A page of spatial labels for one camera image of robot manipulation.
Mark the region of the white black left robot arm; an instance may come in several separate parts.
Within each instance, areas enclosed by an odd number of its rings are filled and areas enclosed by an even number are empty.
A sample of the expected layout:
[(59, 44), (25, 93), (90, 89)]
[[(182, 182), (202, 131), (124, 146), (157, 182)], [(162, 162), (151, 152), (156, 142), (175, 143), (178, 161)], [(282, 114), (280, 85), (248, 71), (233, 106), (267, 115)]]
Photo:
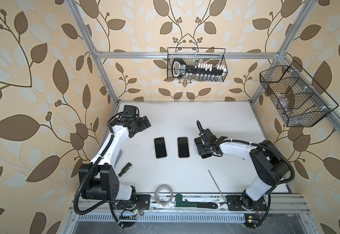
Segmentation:
[(123, 111), (108, 120), (108, 137), (91, 162), (81, 165), (78, 170), (79, 188), (73, 202), (76, 214), (85, 215), (106, 203), (112, 211), (113, 204), (120, 202), (126, 204), (126, 211), (138, 212), (140, 202), (135, 187), (119, 182), (130, 167), (125, 166), (119, 174), (116, 174), (114, 167), (123, 143), (150, 126), (148, 118), (142, 117), (133, 105), (125, 105)]

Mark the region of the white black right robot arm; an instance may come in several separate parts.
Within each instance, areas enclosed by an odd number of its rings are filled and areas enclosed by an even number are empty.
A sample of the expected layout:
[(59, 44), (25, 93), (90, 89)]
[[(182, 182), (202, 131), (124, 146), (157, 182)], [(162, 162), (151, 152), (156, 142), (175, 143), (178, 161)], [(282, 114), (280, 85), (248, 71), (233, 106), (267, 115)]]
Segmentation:
[(258, 207), (264, 196), (268, 197), (266, 211), (260, 220), (246, 219), (244, 225), (248, 229), (258, 229), (266, 220), (271, 206), (271, 192), (279, 185), (290, 183), (295, 178), (295, 171), (288, 159), (269, 141), (252, 143), (243, 140), (229, 139), (226, 136), (217, 138), (210, 129), (202, 127), (200, 121), (196, 122), (199, 137), (195, 144), (198, 154), (203, 158), (212, 156), (235, 155), (243, 159), (250, 159), (254, 165), (257, 176), (252, 183), (241, 193), (239, 204), (247, 211)]

